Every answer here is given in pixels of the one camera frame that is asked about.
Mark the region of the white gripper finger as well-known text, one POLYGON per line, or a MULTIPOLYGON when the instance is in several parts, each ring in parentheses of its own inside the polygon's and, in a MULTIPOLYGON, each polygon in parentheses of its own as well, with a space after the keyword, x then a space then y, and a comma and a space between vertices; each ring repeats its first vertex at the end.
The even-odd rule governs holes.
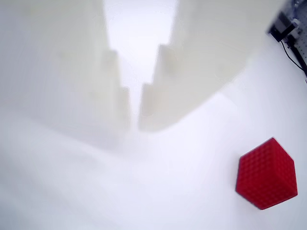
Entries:
POLYGON ((180 121, 245 68, 282 0, 180 0, 170 41, 158 49, 145 84, 138 127, 159 131, 180 121))
POLYGON ((0 106, 102 149, 122 140, 129 90, 102 0, 1 1, 0 106))

